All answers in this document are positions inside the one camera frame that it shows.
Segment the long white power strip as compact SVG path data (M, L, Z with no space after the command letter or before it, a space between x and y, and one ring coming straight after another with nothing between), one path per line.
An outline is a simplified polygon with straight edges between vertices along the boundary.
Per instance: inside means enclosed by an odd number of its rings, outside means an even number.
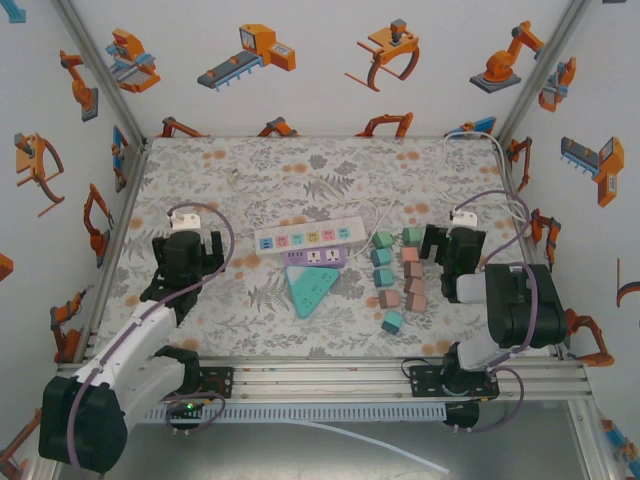
M290 251L359 244L368 238L360 216L318 222L280 225L254 231L254 250L258 256Z

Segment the teal triangular power strip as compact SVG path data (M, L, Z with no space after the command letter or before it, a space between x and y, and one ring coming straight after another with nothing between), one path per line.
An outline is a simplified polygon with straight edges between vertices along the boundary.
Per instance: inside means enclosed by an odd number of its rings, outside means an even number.
M338 280L340 272L333 268L289 266L287 282L297 316L308 318Z

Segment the purple power strip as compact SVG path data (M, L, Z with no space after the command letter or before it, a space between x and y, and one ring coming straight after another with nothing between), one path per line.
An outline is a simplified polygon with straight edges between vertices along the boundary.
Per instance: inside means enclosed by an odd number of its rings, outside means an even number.
M341 269L347 261L347 250L343 246L316 247L289 251L284 254L284 264L301 267Z

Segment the floral patterned table mat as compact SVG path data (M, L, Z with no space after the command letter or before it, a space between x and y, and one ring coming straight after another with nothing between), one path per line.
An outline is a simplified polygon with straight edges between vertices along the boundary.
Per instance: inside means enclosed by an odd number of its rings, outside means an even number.
M256 229L360 216L368 231L393 238L393 290L404 288L402 231L447 226L463 205L487 234L483 255L522 259L506 243L516 229L498 195L502 169L492 141L364 138L209 138L153 142L132 211L115 282L95 339L104 347L139 304L156 268L151 242L169 232L174 205L197 212L234 253L208 283L171 344L203 356L437 356L487 329L481 305L451 304L440 268L424 267L424 313L404 312L397 335L374 285L367 242L349 250L339 279L317 309L300 319L281 255L258 256Z

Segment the aluminium table edge rails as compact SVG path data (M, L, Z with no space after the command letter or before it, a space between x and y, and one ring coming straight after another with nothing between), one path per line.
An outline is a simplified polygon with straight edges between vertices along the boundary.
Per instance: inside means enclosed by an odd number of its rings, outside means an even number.
M410 380L397 358L205 357L205 367L233 369L235 403L409 402ZM527 400L592 397L586 369L576 361L525 356L502 364L497 373L501 400L515 401L521 377Z

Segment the white plastic tube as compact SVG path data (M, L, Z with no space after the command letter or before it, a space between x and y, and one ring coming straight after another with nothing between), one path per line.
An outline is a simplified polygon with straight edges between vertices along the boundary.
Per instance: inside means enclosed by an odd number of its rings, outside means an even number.
M427 468L431 468L441 474L444 475L448 475L450 473L450 470L448 468L445 468L439 464L436 464L430 460L427 460L423 457L420 457L418 455L415 455L413 453L410 453L404 449L401 449L397 446L394 446L392 444L386 443L384 441L381 440L377 440L359 433L355 433L349 430L345 430L339 427L335 427L335 426L331 426L331 425L325 425L325 424L320 424L320 423L315 423L315 422L306 422L306 421L298 421L298 420L286 420L284 421L284 424L288 424L288 425L295 425L295 426L300 426L300 427L306 427L306 428L313 428L313 429L317 429L317 430L322 430L322 431L326 431L326 432L331 432L337 435L342 435L345 437L349 437L351 439L355 439L364 443L367 443L369 445L373 445L379 448L382 448L384 450L393 452L397 455L400 455L406 459L409 459L411 461L414 461L422 466L425 466Z

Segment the aluminium table side rail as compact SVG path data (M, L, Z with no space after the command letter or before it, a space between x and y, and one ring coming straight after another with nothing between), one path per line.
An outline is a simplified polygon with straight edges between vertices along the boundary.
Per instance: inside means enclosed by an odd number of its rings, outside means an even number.
M131 150L129 175L124 187L126 196L122 205L118 221L114 222L111 211L107 208L104 198L94 184L89 186L89 195L83 207L83 224L90 235L90 245L96 254L96 265L100 271L95 299L92 303L87 319L84 321L80 336L76 342L73 360L81 363L88 355L90 340L97 335L100 325L104 322L103 315L110 292L115 282L116 270L124 245L129 221L136 201L136 197L144 176L144 169L148 160L148 149ZM91 222L92 208L98 205L106 215L108 229L102 232Z
M508 147L501 155L504 167L504 185L507 189L511 217L516 232L507 245L519 245L523 260L508 278L513 285L500 300L501 343L515 352L527 349L542 351L561 344L567 335L568 321L556 291L549 266L536 262L535 242L539 239L537 227L546 225L553 232L559 224L552 218L542 217L531 210L520 197L520 190L528 182L524 177L517 183L512 174L512 164L520 151L530 156L528 141Z

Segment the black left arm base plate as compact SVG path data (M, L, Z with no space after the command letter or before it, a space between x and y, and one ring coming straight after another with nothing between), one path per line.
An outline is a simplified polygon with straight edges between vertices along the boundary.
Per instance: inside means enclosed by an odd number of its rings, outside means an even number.
M193 397L196 393L205 393L205 397L213 399L215 394L229 399L234 384L234 369L230 366L201 367L198 375L188 374L186 384L177 391L168 394L168 397L188 395Z

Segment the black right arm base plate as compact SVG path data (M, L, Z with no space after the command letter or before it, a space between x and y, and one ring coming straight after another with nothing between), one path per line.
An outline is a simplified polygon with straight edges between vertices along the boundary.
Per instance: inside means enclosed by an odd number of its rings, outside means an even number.
M495 399L500 394L496 381L488 374L454 370L446 372L441 366L412 366L409 368L411 392L414 398L438 398L450 401Z

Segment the aluminium frame post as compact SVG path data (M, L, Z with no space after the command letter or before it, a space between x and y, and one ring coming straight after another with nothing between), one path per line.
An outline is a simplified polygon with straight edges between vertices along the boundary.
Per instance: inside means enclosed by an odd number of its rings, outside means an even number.
M542 90L552 68L558 63L560 54L592 3L593 0L569 0L532 73L526 80L523 90L502 125L498 136L502 150L510 144L516 130Z
M132 110L127 105L121 90L111 77L107 63L99 52L89 29L81 19L72 0L50 0L65 30L72 38L85 65L92 72L104 96L113 109L117 119L128 135L128 139L143 150L146 145L146 135L140 128Z

